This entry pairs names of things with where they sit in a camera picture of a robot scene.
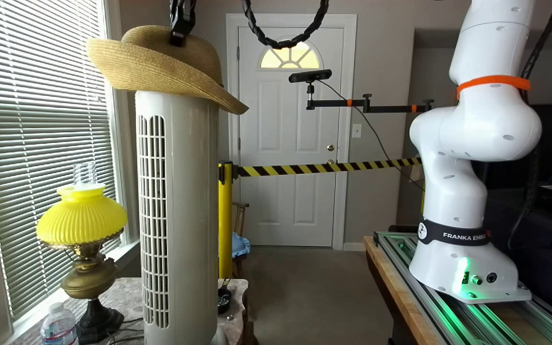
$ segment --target hat brim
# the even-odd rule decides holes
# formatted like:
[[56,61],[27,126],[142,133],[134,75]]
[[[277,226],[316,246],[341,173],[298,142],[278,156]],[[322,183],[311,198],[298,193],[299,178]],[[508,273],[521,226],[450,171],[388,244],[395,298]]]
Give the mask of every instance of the hat brim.
[[86,52],[114,88],[207,98],[238,115],[248,110],[204,72],[155,50],[110,39],[89,39]]

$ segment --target wooden table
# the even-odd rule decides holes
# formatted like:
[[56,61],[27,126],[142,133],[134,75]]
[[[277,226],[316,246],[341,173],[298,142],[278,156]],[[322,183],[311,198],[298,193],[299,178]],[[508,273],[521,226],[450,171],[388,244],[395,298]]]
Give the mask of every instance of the wooden table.
[[[223,280],[219,279],[217,285],[221,286],[222,282]],[[244,279],[232,279],[227,288],[232,292],[232,304],[228,312],[218,316],[217,324],[223,329],[228,345],[253,345],[253,323],[248,320],[247,316],[246,292],[248,289],[248,281]],[[144,304],[142,302],[142,280],[138,277],[119,278],[111,288],[99,297],[99,300],[104,306],[114,308],[121,312],[125,320],[141,319],[144,310]],[[67,299],[64,301],[64,304],[66,308],[74,313],[77,319],[79,319],[86,310],[86,301],[83,299]],[[27,332],[13,341],[11,345],[41,345],[40,327],[42,321],[29,328]],[[135,323],[124,323],[122,327],[142,330],[144,328],[144,323],[140,320]],[[136,337],[138,334],[141,335],[142,333],[120,331],[116,332],[114,336],[116,339],[123,339]],[[111,338],[106,338],[98,343],[98,345],[109,344],[111,340]],[[126,341],[124,344],[143,345],[144,338]]]
[[[374,245],[371,236],[364,238],[368,267],[393,317],[389,345],[438,345],[440,339],[430,322],[419,311],[416,297],[392,264],[385,251]],[[512,304],[493,303],[491,310],[527,345],[552,345]]]

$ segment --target green light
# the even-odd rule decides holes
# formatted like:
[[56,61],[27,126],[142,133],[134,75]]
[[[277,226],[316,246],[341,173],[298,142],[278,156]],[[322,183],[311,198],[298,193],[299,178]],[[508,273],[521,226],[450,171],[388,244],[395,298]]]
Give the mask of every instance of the green light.
[[460,293],[461,291],[461,285],[462,285],[461,282],[463,281],[464,275],[466,274],[467,266],[468,266],[467,257],[460,258],[457,261],[457,269],[455,271],[455,277],[453,278],[454,280],[453,280],[453,286],[452,286],[454,293]]

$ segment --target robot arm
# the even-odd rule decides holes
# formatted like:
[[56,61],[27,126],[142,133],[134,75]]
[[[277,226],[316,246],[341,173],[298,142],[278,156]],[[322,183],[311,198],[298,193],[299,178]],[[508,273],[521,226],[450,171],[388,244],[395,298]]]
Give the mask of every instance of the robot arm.
[[[473,0],[451,80],[462,85],[486,76],[515,77],[534,2]],[[465,88],[456,107],[436,108],[414,120],[410,138],[423,159],[426,185],[420,242],[410,265],[416,279],[466,303],[530,298],[529,291],[518,288],[513,262],[484,236],[487,191],[470,161],[520,159],[540,135],[537,114],[510,83]],[[463,270],[461,258],[466,258]],[[483,284],[491,273],[497,281]],[[480,284],[466,283],[461,275],[475,276]]]

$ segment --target yellow and black barrier tape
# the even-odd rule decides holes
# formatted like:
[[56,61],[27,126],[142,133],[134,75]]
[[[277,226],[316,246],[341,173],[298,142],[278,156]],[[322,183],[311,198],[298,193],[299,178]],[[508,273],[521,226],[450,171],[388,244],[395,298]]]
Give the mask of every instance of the yellow and black barrier tape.
[[318,174],[336,173],[340,171],[359,171],[386,169],[402,166],[421,164],[420,158],[381,160],[381,161],[360,161],[353,163],[332,163],[332,164],[292,164],[292,165],[267,165],[267,166],[238,166],[237,174],[240,177],[249,176],[275,176],[275,175],[297,175],[297,174]]

